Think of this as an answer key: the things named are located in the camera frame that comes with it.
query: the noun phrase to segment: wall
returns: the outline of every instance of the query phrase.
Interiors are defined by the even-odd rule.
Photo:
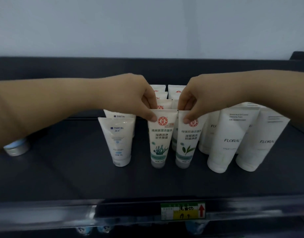
[[[304,0],[0,0],[0,56],[288,59]]]

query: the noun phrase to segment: person's right hand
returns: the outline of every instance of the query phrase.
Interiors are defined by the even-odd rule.
[[[244,85],[249,72],[202,74],[190,79],[178,102],[179,110],[190,110],[184,123],[223,108],[248,101]]]
[[[157,109],[153,88],[142,75],[121,74],[97,79],[101,86],[98,107],[112,112],[135,114],[155,122],[150,109]]]

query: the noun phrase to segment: red circular logo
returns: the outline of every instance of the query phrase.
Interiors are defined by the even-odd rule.
[[[168,123],[168,119],[167,119],[167,117],[159,117],[158,122],[159,122],[159,125],[164,126]]]
[[[190,126],[190,127],[196,127],[197,124],[198,124],[198,119],[195,119],[195,120],[193,120],[193,121],[191,121],[191,122],[189,123],[189,126]]]

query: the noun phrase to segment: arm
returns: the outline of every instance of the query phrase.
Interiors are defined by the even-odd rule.
[[[89,109],[131,113],[156,121],[155,93],[139,75],[0,81],[0,148]]]
[[[254,102],[304,122],[304,73],[279,70],[204,74],[191,78],[178,108],[190,110],[188,123],[199,116],[242,102]]]

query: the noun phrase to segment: white tube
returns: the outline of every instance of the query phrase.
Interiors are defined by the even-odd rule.
[[[168,92],[155,92],[156,99],[167,99]]]
[[[177,110],[178,106],[178,99],[180,98],[181,93],[173,93],[172,97],[173,102],[172,102],[172,107],[171,109]],[[176,145],[177,145],[177,131],[178,131],[178,116],[174,124],[174,129],[173,129],[173,135],[172,135],[172,149],[176,151]]]
[[[175,99],[174,93],[181,93],[186,85],[168,85],[169,99]]]
[[[246,171],[255,171],[288,124],[289,119],[267,107],[261,107],[247,142],[236,158]]]
[[[157,117],[156,122],[148,121],[151,164],[155,168],[162,168],[168,155],[178,110],[151,109]]]
[[[259,104],[256,104],[256,103],[249,103],[249,102],[246,102],[246,103],[243,103],[244,105],[246,106],[253,106],[253,107],[261,107],[261,105]],[[255,122],[257,121],[257,116],[258,116],[259,112],[257,112],[254,116],[253,116],[253,119],[252,119],[252,123],[249,125],[249,128],[247,129],[247,131],[245,132],[245,135],[243,136],[243,139],[236,151],[236,154],[238,154],[240,152],[240,150],[243,149],[243,147],[245,146],[245,143],[247,142],[248,140],[248,134],[251,132],[251,130],[253,129],[252,127],[254,126]]]
[[[173,99],[157,99],[157,109],[171,109]]]
[[[134,114],[123,114],[118,112],[111,112],[106,109],[103,110],[105,112],[106,118],[134,118],[134,126],[133,126],[133,136],[134,137],[134,129],[135,129],[135,118]]]
[[[220,110],[208,114],[208,119],[203,127],[201,138],[199,139],[198,148],[200,152],[209,155],[213,143],[213,137],[218,124]]]
[[[178,112],[178,137],[175,163],[182,169],[189,167],[197,147],[197,142],[201,136],[202,128],[208,117],[208,114],[205,114],[189,124],[184,124],[183,119],[188,113],[189,111]]]
[[[131,160],[134,118],[98,118],[112,161],[123,167]]]
[[[166,85],[150,84],[155,92],[165,92]]]
[[[223,173],[233,159],[239,144],[259,107],[233,106],[220,111],[218,125],[207,160],[208,167]]]

